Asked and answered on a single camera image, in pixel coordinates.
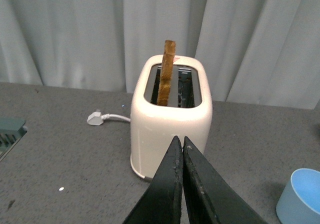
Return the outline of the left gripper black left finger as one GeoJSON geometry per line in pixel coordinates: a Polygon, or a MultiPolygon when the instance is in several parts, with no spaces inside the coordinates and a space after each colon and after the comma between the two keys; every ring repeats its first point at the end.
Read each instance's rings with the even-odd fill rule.
{"type": "Polygon", "coordinates": [[[125,224],[179,224],[182,215],[184,158],[175,136],[149,187],[124,220],[125,224]]]}

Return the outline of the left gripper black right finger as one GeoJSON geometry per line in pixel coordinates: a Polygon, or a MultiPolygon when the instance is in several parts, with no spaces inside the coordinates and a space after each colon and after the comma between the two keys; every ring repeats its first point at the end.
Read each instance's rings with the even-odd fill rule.
{"type": "Polygon", "coordinates": [[[265,224],[186,136],[183,188],[191,224],[265,224]]]}

